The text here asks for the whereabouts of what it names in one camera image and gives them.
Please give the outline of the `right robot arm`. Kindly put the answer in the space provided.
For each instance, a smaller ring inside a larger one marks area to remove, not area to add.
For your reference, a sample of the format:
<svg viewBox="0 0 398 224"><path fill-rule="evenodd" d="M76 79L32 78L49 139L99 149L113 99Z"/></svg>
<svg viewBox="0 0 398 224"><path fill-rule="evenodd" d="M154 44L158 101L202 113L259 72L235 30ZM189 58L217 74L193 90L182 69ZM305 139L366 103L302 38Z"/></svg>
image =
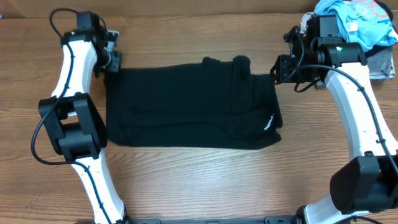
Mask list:
<svg viewBox="0 0 398 224"><path fill-rule="evenodd" d="M340 112L349 143L349 162L330 180L330 192L300 207L293 216L266 217L267 223L349 223L397 208L397 141L374 96L368 61L360 44L345 42L334 15L307 21L305 33L284 35L290 53L271 69L276 84L323 82Z"/></svg>

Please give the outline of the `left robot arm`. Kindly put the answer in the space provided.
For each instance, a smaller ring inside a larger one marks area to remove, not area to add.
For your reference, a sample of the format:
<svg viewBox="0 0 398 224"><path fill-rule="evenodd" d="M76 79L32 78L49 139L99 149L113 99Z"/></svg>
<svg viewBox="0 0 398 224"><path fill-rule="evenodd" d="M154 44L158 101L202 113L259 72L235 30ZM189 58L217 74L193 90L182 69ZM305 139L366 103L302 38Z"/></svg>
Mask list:
<svg viewBox="0 0 398 224"><path fill-rule="evenodd" d="M119 32L109 30L105 21L91 11L76 12L76 29L59 34L63 63L57 86L50 98L40 100L39 121L31 140L45 128L54 151L78 174L90 200L94 223L129 223L126 207L114 187L106 163L107 133L90 97L92 77L116 73L121 53L114 48Z"/></svg>

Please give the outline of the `black knit garment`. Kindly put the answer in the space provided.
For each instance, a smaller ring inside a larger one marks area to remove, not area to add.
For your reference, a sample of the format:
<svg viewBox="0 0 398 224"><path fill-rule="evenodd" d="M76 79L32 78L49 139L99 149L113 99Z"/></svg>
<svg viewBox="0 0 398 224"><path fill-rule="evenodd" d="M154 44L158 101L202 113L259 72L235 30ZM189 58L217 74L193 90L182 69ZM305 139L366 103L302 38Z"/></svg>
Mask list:
<svg viewBox="0 0 398 224"><path fill-rule="evenodd" d="M281 139L273 78L253 74L245 56L124 68L104 86L108 138L121 146L262 149Z"/></svg>

